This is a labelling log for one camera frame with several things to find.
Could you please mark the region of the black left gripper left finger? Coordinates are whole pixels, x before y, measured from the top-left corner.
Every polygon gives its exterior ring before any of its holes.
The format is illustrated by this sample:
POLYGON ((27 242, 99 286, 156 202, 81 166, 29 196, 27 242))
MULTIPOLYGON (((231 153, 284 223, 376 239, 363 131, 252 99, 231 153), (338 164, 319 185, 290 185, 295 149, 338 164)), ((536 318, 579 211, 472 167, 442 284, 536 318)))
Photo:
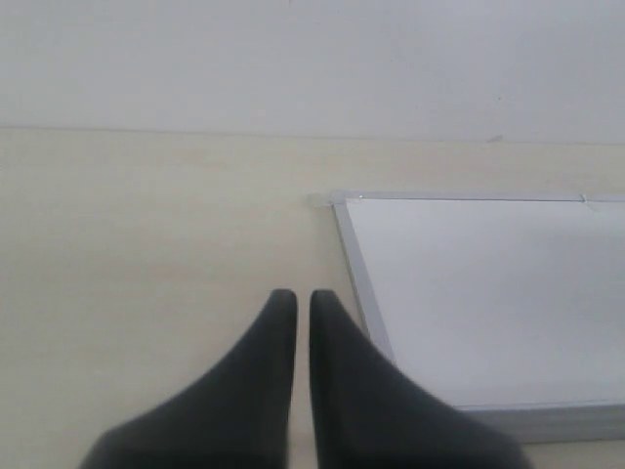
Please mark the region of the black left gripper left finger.
POLYGON ((284 468, 297 297, 274 290, 233 348, 181 393, 106 431, 83 468, 284 468))

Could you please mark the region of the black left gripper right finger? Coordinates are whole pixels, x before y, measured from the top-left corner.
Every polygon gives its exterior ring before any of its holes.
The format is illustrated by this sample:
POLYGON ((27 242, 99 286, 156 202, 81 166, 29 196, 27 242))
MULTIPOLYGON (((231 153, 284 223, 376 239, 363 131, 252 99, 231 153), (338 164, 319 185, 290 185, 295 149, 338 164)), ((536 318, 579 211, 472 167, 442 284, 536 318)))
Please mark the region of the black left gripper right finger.
POLYGON ((507 435, 413 383, 364 336, 337 294, 310 302, 310 390, 321 468, 528 468, 507 435))

